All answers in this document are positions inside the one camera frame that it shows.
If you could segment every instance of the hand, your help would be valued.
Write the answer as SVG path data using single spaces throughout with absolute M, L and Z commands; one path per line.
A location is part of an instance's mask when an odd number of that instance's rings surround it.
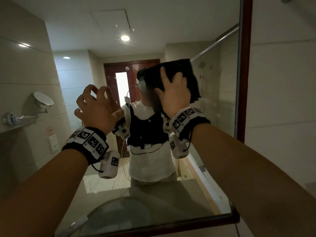
M 191 93 L 182 72 L 177 72 L 170 82 L 165 68 L 161 67 L 160 76 L 165 91 L 155 88 L 155 92 L 159 96 L 163 111 L 172 118 L 179 110 L 190 105 Z
M 97 98 L 91 95 L 91 91 L 96 93 Z M 113 93 L 108 86 L 98 90 L 94 85 L 88 85 L 78 97 L 77 105 L 79 108 L 75 110 L 75 116 L 82 120 L 84 126 L 98 128 L 106 135 L 124 116 L 122 108 L 115 105 Z

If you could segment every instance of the shower rail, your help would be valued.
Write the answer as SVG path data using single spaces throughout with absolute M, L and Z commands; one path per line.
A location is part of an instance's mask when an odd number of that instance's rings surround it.
M 234 35 L 237 31 L 239 30 L 239 23 L 237 23 L 235 26 L 233 26 L 232 28 L 230 28 L 228 31 L 226 31 L 224 34 L 220 35 L 216 41 L 209 46 L 208 48 L 206 48 L 204 51 L 202 51 L 200 54 L 197 54 L 195 57 L 193 57 L 190 61 L 195 60 L 196 58 L 198 58 L 200 55 L 203 55 L 205 52 L 211 50 L 213 47 L 217 46 L 219 43 L 221 43 L 222 41 L 226 40 L 228 37 L 230 37 L 231 35 Z

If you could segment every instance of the pants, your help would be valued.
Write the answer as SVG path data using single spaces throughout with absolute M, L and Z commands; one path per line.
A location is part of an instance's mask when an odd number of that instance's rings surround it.
M 162 180 L 155 181 L 155 182 L 143 182 L 143 181 L 138 181 L 138 180 L 131 178 L 131 186 L 152 185 L 152 184 L 169 182 L 169 181 L 177 181 L 177 173 L 176 172 L 174 172 L 172 175 L 170 175 L 167 178 L 164 178 Z

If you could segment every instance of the white t-shirt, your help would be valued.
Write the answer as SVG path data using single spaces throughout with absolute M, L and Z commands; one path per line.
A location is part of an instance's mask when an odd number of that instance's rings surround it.
M 151 106 L 144 106 L 141 101 L 133 102 L 131 105 L 134 115 L 141 120 L 147 120 L 154 114 L 153 108 Z M 125 113 L 126 127 L 129 129 L 131 124 L 131 112 L 126 105 L 122 106 L 122 108 Z M 134 146 L 130 146 L 130 148 L 131 160 L 129 173 L 131 178 L 143 182 L 155 182 L 167 178 L 174 173 L 175 167 L 168 141 L 163 145 L 145 145 L 144 149 Z

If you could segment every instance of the recessed light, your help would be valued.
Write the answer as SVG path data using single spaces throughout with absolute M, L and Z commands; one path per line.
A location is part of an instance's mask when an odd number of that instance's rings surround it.
M 124 36 L 121 36 L 121 39 L 122 39 L 122 41 L 129 41 L 129 40 L 130 40 L 130 37 L 124 35 Z
M 21 43 L 21 44 L 19 44 L 19 46 L 21 46 L 21 47 L 30 47 L 30 45 L 27 44 L 27 43 Z

